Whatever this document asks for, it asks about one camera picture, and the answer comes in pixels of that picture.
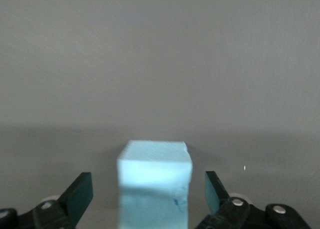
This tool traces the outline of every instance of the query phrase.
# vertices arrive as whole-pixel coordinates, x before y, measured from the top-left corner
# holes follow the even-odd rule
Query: round metal bolt
[[[279,214],[285,214],[286,213],[286,209],[284,209],[282,206],[279,206],[279,205],[275,205],[273,207],[273,210],[276,212],[276,213],[279,213]]]
[[[0,212],[0,218],[5,218],[8,214],[9,212],[7,210]]]
[[[240,199],[233,199],[232,203],[237,207],[241,207],[244,204],[244,202]]]
[[[41,206],[41,209],[42,210],[45,210],[45,209],[48,209],[49,207],[51,207],[52,206],[52,204],[51,204],[51,202],[45,202],[42,206]]]

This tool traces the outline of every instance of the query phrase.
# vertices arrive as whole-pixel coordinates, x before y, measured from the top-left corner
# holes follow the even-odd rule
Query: foam block
[[[187,229],[192,161],[184,142],[130,141],[117,160],[119,229]]]

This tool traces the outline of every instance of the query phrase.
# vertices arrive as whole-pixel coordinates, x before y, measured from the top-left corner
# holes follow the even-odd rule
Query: screw
[[[9,214],[9,212],[7,210],[0,212],[0,219],[5,218],[8,214]]]
[[[45,209],[48,209],[49,207],[51,207],[52,206],[52,204],[51,204],[51,202],[45,202],[42,206],[41,206],[41,209],[42,210],[45,210]]]
[[[279,214],[285,214],[286,213],[286,209],[284,209],[282,206],[279,206],[279,205],[275,205],[273,207],[273,210],[276,212],[276,213],[279,213]]]
[[[242,201],[242,200],[240,200],[240,199],[233,199],[232,200],[232,203],[235,205],[235,206],[237,206],[237,207],[241,207],[243,204],[244,204],[244,202]]]

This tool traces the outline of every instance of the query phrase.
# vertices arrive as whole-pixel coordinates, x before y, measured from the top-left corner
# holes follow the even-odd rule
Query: gray background
[[[0,208],[91,171],[78,228],[116,228],[127,141],[185,141],[190,228],[205,170],[319,228],[319,1],[0,0]]]

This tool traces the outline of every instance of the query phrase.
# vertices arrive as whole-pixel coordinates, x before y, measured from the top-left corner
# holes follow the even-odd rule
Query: block front face
[[[130,141],[118,158],[120,229],[187,229],[192,161],[184,142]]]

